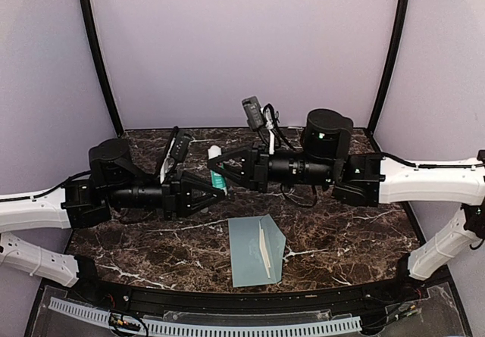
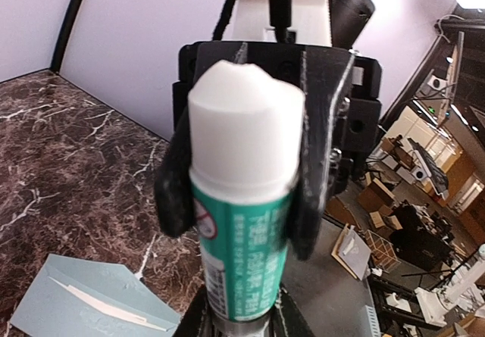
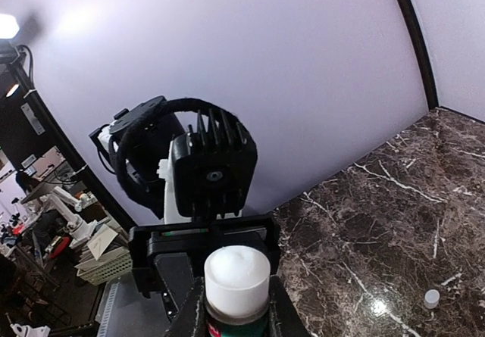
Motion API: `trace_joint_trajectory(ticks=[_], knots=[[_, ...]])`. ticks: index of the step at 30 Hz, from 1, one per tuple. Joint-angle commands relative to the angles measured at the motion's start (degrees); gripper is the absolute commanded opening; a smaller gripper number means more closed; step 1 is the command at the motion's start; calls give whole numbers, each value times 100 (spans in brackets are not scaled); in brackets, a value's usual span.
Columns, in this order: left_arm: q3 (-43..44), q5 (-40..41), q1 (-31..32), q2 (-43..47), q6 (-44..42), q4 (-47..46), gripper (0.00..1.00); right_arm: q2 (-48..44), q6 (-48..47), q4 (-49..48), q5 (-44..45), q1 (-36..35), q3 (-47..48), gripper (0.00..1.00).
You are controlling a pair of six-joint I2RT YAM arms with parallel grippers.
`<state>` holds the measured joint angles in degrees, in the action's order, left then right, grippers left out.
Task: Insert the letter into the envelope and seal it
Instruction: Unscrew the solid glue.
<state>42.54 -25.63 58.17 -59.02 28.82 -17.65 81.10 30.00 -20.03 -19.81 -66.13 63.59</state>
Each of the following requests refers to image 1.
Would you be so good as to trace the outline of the white green glue stick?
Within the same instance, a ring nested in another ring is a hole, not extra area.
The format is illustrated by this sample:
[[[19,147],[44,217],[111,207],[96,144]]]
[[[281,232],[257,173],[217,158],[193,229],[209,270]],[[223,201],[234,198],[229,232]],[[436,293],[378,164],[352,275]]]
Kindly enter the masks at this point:
[[[212,145],[208,149],[208,159],[211,160],[212,158],[216,158],[221,155],[221,148],[217,145]],[[224,194],[227,195],[227,185],[225,178],[220,175],[219,173],[211,171],[211,184],[213,187],[223,190]]]

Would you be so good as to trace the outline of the light blue paper envelope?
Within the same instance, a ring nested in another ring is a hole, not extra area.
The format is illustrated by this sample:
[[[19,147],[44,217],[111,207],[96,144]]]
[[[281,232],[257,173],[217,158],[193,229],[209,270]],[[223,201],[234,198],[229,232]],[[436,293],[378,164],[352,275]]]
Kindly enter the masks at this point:
[[[267,278],[259,250],[258,223],[264,230],[271,262],[271,278]],[[238,217],[228,220],[230,262],[233,287],[264,286],[282,279],[283,253],[286,237],[273,218],[266,214],[257,217]]]

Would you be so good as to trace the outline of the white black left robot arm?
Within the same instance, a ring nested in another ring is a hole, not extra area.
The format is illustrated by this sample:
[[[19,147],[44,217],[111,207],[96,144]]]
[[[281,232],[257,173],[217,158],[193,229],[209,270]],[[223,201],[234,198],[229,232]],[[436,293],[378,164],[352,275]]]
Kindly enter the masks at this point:
[[[90,169],[40,193],[1,198],[1,263],[73,288],[91,304],[107,297],[92,259],[59,254],[15,235],[28,229],[85,229],[111,220],[122,208],[161,211],[164,219],[188,217],[223,200],[223,190],[171,166],[149,174],[137,167],[126,139],[109,139],[89,150]]]

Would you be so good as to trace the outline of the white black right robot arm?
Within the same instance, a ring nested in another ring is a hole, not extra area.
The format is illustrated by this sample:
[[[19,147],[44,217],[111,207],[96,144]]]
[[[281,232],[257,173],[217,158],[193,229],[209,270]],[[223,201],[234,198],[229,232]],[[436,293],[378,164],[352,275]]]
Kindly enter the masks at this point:
[[[484,152],[460,161],[407,161],[378,152],[350,154],[353,122],[328,109],[307,115],[300,151],[270,151],[251,145],[208,160],[208,169],[235,184],[266,192],[268,183],[331,189],[332,197],[355,207],[404,201],[451,201],[460,205],[429,241],[401,257],[386,294],[404,301],[416,280],[432,274],[465,248],[484,244]]]

